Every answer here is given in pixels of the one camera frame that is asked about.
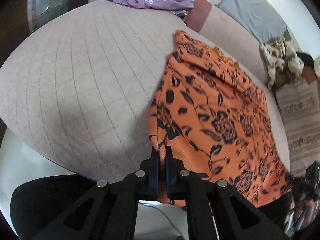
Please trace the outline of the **orange black floral garment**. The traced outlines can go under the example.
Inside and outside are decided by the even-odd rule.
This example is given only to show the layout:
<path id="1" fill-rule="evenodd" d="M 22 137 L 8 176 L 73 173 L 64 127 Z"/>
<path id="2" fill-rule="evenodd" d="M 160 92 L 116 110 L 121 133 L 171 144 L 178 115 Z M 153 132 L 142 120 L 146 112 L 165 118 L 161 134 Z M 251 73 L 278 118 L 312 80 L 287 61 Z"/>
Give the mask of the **orange black floral garment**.
<path id="1" fill-rule="evenodd" d="M 153 96 L 149 139 L 202 179 L 223 179 L 254 206 L 287 193 L 290 182 L 273 135 L 265 92 L 217 47 L 178 30 Z"/>

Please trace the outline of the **striped beige pillow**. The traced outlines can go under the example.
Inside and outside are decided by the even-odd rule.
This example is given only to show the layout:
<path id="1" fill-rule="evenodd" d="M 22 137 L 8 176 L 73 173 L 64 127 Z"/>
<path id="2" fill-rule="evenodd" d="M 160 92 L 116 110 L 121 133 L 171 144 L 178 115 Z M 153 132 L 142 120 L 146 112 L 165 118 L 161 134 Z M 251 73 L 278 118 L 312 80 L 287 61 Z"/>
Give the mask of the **striped beige pillow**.
<path id="1" fill-rule="evenodd" d="M 302 176 L 319 161 L 319 80 L 285 84 L 276 90 L 276 100 L 289 146 L 291 173 Z"/>

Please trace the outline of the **grey pillow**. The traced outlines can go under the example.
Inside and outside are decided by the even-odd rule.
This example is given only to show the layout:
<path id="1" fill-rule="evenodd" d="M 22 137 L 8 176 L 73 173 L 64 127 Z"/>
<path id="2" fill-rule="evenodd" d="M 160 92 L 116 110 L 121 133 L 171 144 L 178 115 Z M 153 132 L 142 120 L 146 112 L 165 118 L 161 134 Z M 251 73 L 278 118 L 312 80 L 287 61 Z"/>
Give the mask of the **grey pillow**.
<path id="1" fill-rule="evenodd" d="M 285 21 L 265 0 L 221 0 L 217 7 L 231 16 L 260 43 L 276 38 L 291 40 Z"/>

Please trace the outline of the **mirrored wooden wardrobe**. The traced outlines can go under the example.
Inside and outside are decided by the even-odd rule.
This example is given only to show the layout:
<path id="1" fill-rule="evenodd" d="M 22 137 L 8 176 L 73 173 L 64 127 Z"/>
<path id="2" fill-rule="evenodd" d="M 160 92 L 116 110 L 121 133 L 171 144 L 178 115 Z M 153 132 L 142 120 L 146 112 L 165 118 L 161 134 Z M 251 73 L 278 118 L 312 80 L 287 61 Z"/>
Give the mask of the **mirrored wooden wardrobe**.
<path id="1" fill-rule="evenodd" d="M 18 0 L 1 16 L 1 64 L 33 32 L 88 0 Z"/>

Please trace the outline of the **pink bolster pillow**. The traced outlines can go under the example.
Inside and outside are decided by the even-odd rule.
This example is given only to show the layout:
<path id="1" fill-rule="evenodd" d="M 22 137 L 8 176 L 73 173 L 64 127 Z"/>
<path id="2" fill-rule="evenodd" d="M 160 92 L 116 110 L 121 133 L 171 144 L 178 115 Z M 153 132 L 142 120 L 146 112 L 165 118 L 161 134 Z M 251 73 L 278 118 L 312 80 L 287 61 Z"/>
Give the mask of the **pink bolster pillow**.
<path id="1" fill-rule="evenodd" d="M 260 55 L 259 42 L 240 23 L 207 0 L 195 0 L 184 19 L 186 26 L 212 41 L 267 84 L 268 74 Z"/>

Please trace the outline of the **cream floral blanket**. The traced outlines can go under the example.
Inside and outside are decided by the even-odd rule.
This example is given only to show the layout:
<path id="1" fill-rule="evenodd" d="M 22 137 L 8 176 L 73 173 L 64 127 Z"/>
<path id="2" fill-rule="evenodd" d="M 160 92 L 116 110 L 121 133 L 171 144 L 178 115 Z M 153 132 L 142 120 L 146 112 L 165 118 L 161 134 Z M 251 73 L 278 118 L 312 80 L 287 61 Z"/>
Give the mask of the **cream floral blanket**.
<path id="1" fill-rule="evenodd" d="M 319 79 L 319 61 L 298 52 L 285 37 L 259 44 L 260 54 L 268 74 L 267 87 L 275 91 L 287 83 L 304 78 L 308 84 Z"/>

